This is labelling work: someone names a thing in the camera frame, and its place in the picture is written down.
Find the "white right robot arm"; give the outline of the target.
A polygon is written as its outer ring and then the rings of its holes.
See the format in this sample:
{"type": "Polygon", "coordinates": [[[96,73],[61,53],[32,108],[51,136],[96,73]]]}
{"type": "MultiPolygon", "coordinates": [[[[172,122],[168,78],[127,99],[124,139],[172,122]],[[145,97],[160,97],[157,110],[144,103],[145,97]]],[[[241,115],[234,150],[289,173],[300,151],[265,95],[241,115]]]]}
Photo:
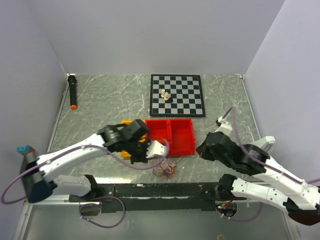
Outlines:
{"type": "Polygon", "coordinates": [[[320,222],[319,187],[287,171],[258,146],[240,146],[222,132],[210,132],[196,152],[204,160],[219,161],[265,183],[260,185],[225,173],[210,193],[213,200],[256,200],[282,210],[302,225],[320,222]]]}

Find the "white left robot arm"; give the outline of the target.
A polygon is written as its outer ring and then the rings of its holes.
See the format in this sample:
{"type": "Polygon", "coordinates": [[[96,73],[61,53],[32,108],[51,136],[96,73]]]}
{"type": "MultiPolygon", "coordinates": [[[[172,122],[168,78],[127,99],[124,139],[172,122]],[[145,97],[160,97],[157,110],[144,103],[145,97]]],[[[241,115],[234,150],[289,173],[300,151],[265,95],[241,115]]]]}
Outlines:
{"type": "Polygon", "coordinates": [[[147,144],[140,140],[149,133],[148,126],[140,119],[131,124],[107,125],[85,140],[60,151],[38,156],[36,152],[24,155],[20,172],[38,167],[22,177],[22,183],[29,203],[38,203],[53,194],[54,178],[69,168],[86,161],[102,157],[109,152],[126,151],[132,162],[147,160],[147,144]]]}

